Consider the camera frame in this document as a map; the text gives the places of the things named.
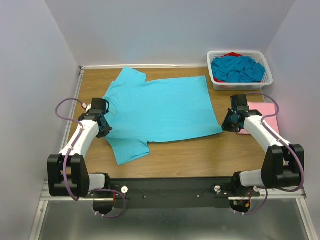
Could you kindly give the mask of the light blue t shirt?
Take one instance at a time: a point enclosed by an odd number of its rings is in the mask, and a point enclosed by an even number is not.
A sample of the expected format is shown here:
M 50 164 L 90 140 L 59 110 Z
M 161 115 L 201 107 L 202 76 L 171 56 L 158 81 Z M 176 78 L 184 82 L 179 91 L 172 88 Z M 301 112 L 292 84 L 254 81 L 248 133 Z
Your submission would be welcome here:
M 103 97 L 112 130 L 106 140 L 116 163 L 123 165 L 150 153 L 149 143 L 196 139 L 222 133 L 205 76 L 147 81 L 147 75 L 124 67 Z

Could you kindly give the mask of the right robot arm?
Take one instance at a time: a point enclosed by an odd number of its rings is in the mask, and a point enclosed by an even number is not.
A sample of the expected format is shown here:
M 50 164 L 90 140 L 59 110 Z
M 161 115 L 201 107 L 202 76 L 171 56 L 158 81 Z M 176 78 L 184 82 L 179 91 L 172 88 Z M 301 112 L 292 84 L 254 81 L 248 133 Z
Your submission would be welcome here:
M 281 137 L 258 110 L 228 109 L 222 124 L 225 132 L 246 130 L 265 152 L 261 169 L 233 174 L 230 191 L 241 196 L 249 187 L 296 192 L 305 183 L 304 149 Z

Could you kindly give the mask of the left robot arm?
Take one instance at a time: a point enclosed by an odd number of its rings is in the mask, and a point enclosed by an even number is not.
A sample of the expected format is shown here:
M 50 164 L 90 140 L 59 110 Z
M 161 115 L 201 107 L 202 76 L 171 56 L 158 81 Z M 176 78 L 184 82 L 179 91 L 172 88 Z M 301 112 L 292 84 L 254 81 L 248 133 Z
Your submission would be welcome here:
M 112 128 L 105 119 L 106 110 L 91 109 L 82 114 L 78 127 L 68 144 L 47 159 L 49 194 L 52 197 L 86 197 L 94 191 L 104 198 L 110 194 L 111 185 L 103 173 L 89 174 L 85 156 L 95 138 L 103 138 Z

